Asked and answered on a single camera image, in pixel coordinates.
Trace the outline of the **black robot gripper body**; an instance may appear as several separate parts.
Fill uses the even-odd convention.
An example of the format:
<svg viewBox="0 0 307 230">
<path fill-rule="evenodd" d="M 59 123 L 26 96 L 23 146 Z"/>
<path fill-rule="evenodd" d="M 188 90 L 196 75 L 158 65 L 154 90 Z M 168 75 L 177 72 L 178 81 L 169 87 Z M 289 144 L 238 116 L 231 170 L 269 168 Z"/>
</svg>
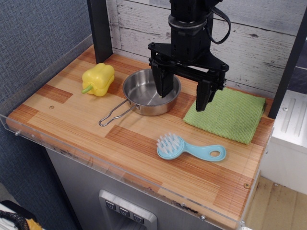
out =
<svg viewBox="0 0 307 230">
<path fill-rule="evenodd" d="M 171 31 L 171 43 L 151 42 L 148 48 L 151 51 L 149 65 L 155 62 L 171 73 L 199 82 L 212 81 L 217 90 L 225 86 L 225 73 L 229 66 L 215 57 L 211 51 L 212 28 L 205 26 L 197 31 Z"/>
</svg>

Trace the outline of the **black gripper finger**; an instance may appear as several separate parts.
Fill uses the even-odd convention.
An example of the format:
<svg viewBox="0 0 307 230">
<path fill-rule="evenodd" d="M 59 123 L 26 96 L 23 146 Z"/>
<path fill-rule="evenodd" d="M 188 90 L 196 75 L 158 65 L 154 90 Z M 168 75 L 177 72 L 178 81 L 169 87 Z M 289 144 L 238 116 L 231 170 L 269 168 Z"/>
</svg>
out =
<svg viewBox="0 0 307 230">
<path fill-rule="evenodd" d="M 152 72 L 158 94 L 162 98 L 166 97 L 173 90 L 174 74 L 155 62 L 152 64 Z"/>
<path fill-rule="evenodd" d="M 217 91 L 217 85 L 212 81 L 201 80 L 197 85 L 196 111 L 204 111 Z"/>
</svg>

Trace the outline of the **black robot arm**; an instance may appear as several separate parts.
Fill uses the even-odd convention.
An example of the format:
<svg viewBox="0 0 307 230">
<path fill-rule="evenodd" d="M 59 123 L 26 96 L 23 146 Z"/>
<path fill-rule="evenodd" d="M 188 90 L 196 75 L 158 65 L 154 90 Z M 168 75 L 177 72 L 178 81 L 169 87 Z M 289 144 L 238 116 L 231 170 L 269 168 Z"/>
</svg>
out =
<svg viewBox="0 0 307 230">
<path fill-rule="evenodd" d="M 215 57 L 211 43 L 222 44 L 229 37 L 216 41 L 212 37 L 213 16 L 230 19 L 216 5 L 217 0 L 172 0 L 168 23 L 171 43 L 151 42 L 149 65 L 157 92 L 166 97 L 173 89 L 174 75 L 197 82 L 196 110 L 204 111 L 217 90 L 225 86 L 229 66 Z"/>
</svg>

